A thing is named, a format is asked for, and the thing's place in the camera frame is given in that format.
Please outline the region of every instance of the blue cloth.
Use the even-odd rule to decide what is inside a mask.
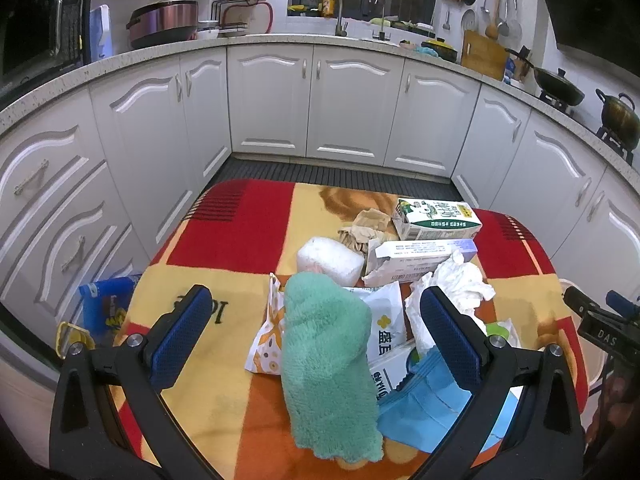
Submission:
[[[378,401],[378,430],[382,435],[431,453],[447,434],[471,398],[461,389],[437,348],[431,349],[410,371],[414,373],[402,390]],[[504,437],[518,399],[509,392],[502,411],[482,451]]]

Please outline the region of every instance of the orange tablecloth section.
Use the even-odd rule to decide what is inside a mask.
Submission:
[[[385,456],[377,463],[319,460],[293,442],[280,378],[244,370],[264,319],[269,273],[286,279],[296,272],[296,252],[309,238],[335,238],[338,227],[364,208],[390,214],[397,198],[266,180],[224,182],[198,199],[144,272],[117,342],[145,333],[195,283],[209,287],[214,298],[209,324],[177,383],[162,397],[225,479],[396,480],[408,478],[426,459],[426,453],[385,439]],[[582,410],[587,397],[584,364],[551,262],[517,221],[476,212],[483,226],[475,238],[474,263],[496,290],[495,298],[480,307],[479,317],[485,322],[510,317],[526,348],[551,340],[561,344]],[[119,388],[114,398],[136,452],[158,463]],[[496,450],[487,450],[478,461]]]

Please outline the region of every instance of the metal screw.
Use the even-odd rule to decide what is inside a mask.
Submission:
[[[562,348],[560,348],[560,345],[557,345],[556,343],[551,343],[549,345],[549,351],[556,357],[560,357],[562,355]]]
[[[507,340],[501,335],[493,334],[489,336],[489,343],[496,348],[504,348],[507,345]]]
[[[69,353],[71,355],[78,355],[82,351],[82,348],[84,348],[84,345],[81,342],[73,343],[69,347]]]
[[[128,346],[139,346],[142,343],[142,334],[132,334],[127,337],[127,345]]]

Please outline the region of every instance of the crumpled brown paper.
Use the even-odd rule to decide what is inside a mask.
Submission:
[[[369,253],[369,240],[377,239],[386,242],[390,236],[385,233],[391,217],[377,209],[365,209],[356,216],[353,224],[338,229],[340,243],[365,258]]]

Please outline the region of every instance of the floor mat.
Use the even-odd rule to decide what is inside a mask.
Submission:
[[[393,193],[427,200],[462,200],[460,193],[458,193],[453,184],[370,171],[324,168],[310,164],[241,160],[232,156],[226,160],[207,184],[207,189],[214,184],[233,178],[305,182],[306,184],[318,184],[319,186],[337,186],[348,189]]]

